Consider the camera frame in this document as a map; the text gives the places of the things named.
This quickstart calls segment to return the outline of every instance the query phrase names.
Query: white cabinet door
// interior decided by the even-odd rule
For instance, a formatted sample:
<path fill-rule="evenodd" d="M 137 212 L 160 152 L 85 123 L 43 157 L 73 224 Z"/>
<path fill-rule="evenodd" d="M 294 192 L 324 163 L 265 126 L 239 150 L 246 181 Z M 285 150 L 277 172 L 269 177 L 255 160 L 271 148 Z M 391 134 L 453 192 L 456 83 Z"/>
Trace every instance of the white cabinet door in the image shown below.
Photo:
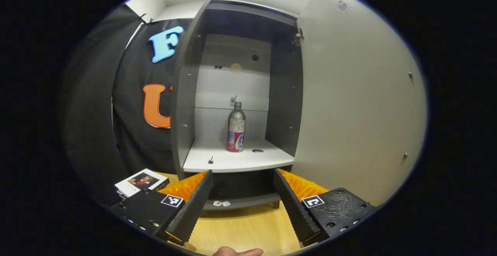
<path fill-rule="evenodd" d="M 427 100 L 417 62 L 358 0 L 311 0 L 297 23 L 304 95 L 292 172 L 379 205 L 421 154 Z"/>

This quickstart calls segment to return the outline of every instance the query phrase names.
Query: plastic bottle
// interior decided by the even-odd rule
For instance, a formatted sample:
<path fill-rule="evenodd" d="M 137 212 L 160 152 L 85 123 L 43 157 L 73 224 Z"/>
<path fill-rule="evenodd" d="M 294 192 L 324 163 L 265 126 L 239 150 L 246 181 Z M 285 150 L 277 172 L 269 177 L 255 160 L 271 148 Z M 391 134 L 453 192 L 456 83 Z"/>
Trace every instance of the plastic bottle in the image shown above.
<path fill-rule="evenodd" d="M 235 109 L 228 116 L 228 151 L 242 152 L 245 138 L 245 113 L 242 103 L 235 102 Z"/>

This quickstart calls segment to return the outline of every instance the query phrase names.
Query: bottle label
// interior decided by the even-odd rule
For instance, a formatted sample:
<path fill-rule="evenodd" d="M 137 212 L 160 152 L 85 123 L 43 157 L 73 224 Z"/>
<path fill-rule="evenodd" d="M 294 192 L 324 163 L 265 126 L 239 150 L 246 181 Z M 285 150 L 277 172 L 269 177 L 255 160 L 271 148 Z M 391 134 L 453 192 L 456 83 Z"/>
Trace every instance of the bottle label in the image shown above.
<path fill-rule="evenodd" d="M 245 138 L 245 120 L 229 120 L 228 126 L 228 151 L 243 151 L 243 140 Z"/>

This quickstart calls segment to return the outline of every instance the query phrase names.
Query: black curtain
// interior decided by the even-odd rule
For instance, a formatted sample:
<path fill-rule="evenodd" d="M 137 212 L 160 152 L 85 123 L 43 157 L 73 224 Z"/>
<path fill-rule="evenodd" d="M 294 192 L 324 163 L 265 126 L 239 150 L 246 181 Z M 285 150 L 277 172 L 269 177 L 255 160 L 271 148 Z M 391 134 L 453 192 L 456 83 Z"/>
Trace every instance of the black curtain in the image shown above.
<path fill-rule="evenodd" d="M 178 50 L 184 46 L 184 34 L 193 19 L 172 19 L 151 25 L 143 24 L 131 40 L 117 71 L 112 92 L 114 105 L 114 131 L 119 152 L 126 168 L 132 173 L 142 169 L 176 174 L 172 159 L 170 129 L 152 127 L 143 116 L 144 92 L 147 84 L 162 84 L 166 90 L 160 95 L 159 113 L 170 115 L 170 102 L 174 90 L 174 66 Z M 179 43 L 172 47 L 176 53 L 153 63 L 152 35 L 175 26 L 182 26 Z"/>
<path fill-rule="evenodd" d="M 119 197 L 114 184 L 130 175 L 117 150 L 111 118 L 116 71 L 138 16 L 121 5 L 73 50 L 63 75 L 59 123 L 64 148 L 81 181 L 100 202 Z"/>

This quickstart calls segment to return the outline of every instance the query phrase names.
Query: human hand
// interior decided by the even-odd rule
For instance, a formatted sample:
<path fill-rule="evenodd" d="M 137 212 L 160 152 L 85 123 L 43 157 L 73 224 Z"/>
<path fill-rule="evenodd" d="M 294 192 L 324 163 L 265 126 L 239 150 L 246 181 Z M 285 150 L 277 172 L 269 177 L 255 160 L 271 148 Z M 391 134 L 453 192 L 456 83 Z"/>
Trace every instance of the human hand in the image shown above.
<path fill-rule="evenodd" d="M 231 247 L 219 247 L 216 253 L 214 253 L 212 256 L 261 256 L 264 253 L 262 249 L 255 248 L 255 249 L 250 249 L 245 252 L 240 252 L 237 253 L 234 249 Z"/>

